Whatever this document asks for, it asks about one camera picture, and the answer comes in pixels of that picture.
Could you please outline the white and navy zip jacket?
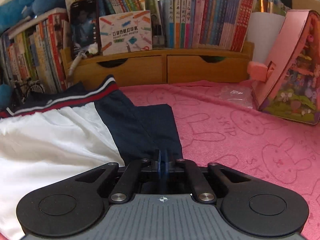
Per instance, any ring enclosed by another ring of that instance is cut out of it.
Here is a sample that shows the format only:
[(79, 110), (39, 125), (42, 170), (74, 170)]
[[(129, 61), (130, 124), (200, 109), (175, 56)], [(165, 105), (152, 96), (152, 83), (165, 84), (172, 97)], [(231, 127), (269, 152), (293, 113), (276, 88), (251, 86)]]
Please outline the white and navy zip jacket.
[(1, 235), (20, 239), (16, 206), (29, 192), (114, 161), (182, 158), (167, 104), (136, 106), (112, 75), (94, 90), (78, 83), (1, 109)]

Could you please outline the wooden desktop drawer organizer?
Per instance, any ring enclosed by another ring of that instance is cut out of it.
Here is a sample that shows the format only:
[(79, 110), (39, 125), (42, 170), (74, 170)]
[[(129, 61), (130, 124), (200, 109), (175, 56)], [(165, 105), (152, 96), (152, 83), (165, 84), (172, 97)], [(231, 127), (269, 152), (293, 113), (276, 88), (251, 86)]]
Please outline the wooden desktop drawer organizer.
[(108, 75), (120, 87), (201, 80), (239, 83), (248, 79), (253, 51), (254, 44), (246, 41), (240, 52), (197, 48), (99, 55), (81, 60), (72, 81), (81, 81), (87, 89), (97, 88)]

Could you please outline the clear plastic bag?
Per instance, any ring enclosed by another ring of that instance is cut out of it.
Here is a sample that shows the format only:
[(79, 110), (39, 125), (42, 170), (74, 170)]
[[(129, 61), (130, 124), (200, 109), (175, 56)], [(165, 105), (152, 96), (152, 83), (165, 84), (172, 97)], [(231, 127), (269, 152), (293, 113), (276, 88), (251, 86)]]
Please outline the clear plastic bag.
[(219, 98), (250, 109), (253, 108), (252, 91), (245, 86), (224, 86), (220, 90)]

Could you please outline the white label printer box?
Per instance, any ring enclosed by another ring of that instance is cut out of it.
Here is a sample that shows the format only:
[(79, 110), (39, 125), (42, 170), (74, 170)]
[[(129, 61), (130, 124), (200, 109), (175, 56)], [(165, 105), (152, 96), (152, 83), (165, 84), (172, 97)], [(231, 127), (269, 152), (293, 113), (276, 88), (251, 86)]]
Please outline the white label printer box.
[(100, 17), (99, 27), (101, 53), (104, 56), (153, 48), (151, 14), (148, 10)]

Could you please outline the pink house-shaped diorama box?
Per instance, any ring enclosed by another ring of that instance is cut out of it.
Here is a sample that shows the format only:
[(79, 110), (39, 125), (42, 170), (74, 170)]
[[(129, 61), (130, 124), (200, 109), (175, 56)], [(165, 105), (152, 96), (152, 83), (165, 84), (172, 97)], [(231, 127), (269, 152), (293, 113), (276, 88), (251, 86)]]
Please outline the pink house-shaped diorama box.
[(247, 72), (259, 111), (287, 120), (319, 122), (319, 13), (290, 10), (265, 63)]

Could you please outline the black smartphone on stand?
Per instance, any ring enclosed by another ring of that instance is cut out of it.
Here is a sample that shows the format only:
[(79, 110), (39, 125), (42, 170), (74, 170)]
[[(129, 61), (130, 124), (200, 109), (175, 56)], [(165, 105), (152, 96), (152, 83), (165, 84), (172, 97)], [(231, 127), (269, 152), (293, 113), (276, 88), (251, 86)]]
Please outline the black smartphone on stand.
[(72, 34), (71, 55), (79, 53), (97, 55), (100, 53), (98, 0), (79, 0), (70, 8)]

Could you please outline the row of upright books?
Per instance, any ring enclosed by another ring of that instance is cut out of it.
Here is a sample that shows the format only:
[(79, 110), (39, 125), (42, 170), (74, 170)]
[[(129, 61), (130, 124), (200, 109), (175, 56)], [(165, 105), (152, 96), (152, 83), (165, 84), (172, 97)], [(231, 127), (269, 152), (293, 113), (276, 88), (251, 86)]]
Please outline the row of upright books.
[(19, 99), (112, 74), (120, 86), (248, 79), (254, 16), (281, 0), (5, 0), (1, 72)]

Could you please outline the miniature black bicycle model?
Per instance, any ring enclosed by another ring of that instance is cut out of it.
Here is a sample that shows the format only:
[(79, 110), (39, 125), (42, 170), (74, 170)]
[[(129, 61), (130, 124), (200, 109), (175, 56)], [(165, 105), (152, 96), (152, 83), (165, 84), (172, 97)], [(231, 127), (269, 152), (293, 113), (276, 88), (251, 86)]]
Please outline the miniature black bicycle model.
[(14, 106), (20, 106), (25, 103), (31, 92), (44, 93), (44, 86), (40, 80), (33, 81), (31, 78), (22, 81), (11, 82), (13, 93), (12, 100)]

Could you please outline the blue round ball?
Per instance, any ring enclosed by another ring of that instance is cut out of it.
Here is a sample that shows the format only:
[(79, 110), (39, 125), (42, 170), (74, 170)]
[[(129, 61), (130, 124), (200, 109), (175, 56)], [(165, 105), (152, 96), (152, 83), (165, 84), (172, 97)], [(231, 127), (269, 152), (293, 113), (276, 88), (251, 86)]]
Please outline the blue round ball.
[(12, 88), (9, 85), (0, 85), (0, 110), (4, 110), (10, 106), (12, 96)]

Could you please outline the blue plush toy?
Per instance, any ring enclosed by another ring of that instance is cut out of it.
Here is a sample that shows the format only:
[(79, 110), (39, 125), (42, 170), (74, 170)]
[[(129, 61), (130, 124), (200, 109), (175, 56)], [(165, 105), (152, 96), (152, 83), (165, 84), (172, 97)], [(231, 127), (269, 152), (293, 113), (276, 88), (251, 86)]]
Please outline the blue plush toy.
[(27, 17), (65, 7), (65, 0), (4, 0), (1, 2), (1, 33)]

